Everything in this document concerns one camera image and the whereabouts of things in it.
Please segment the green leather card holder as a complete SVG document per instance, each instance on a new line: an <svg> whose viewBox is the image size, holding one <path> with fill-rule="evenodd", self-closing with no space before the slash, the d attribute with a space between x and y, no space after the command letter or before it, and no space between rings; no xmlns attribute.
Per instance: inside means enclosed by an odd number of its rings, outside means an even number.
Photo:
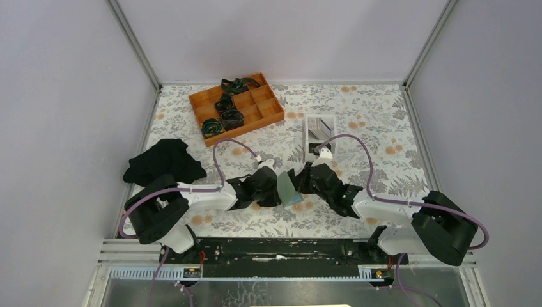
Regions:
<svg viewBox="0 0 542 307"><path fill-rule="evenodd" d="M298 192L293 181L286 171L277 177L277 194L283 207L291 207L303 201L302 194Z"/></svg>

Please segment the white plastic card box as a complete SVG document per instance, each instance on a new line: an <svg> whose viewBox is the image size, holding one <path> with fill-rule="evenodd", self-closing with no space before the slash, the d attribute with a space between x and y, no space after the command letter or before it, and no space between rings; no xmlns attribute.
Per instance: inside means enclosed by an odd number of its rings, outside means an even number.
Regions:
<svg viewBox="0 0 542 307"><path fill-rule="evenodd" d="M313 162L319 156L316 147L336 135L336 117L328 114L307 114L303 124L304 161Z"/></svg>

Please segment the black cloth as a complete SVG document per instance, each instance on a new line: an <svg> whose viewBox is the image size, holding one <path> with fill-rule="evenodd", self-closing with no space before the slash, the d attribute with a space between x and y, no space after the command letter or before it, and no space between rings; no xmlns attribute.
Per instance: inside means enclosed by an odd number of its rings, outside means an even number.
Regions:
<svg viewBox="0 0 542 307"><path fill-rule="evenodd" d="M188 144L181 139L161 139L128 160L129 167L122 180L127 184L146 187L163 175L171 175L177 182L185 184L207 177L201 163L187 149Z"/></svg>

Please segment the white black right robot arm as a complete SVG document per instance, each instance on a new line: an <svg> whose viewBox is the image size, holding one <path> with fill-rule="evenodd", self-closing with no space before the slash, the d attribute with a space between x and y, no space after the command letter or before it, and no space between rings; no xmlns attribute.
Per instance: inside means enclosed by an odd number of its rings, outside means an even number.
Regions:
<svg viewBox="0 0 542 307"><path fill-rule="evenodd" d="M440 262L460 266L480 224L446 195L430 191L421 199L401 199L371 193L343 183L326 164L307 163L298 174L289 171L302 194L315 194L342 217L385 222L369 239L368 258L377 264L399 254L429 254Z"/></svg>

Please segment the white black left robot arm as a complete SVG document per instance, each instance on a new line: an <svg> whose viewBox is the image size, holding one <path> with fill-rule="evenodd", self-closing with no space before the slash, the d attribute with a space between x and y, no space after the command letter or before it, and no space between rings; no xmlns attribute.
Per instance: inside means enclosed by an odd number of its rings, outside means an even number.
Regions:
<svg viewBox="0 0 542 307"><path fill-rule="evenodd" d="M189 209L240 210L254 202L274 207L280 203L276 187L277 174L268 166L223 184L184 184L163 175L125 203L123 218L130 221L140 244L159 242L189 263L198 254L196 236L180 222Z"/></svg>

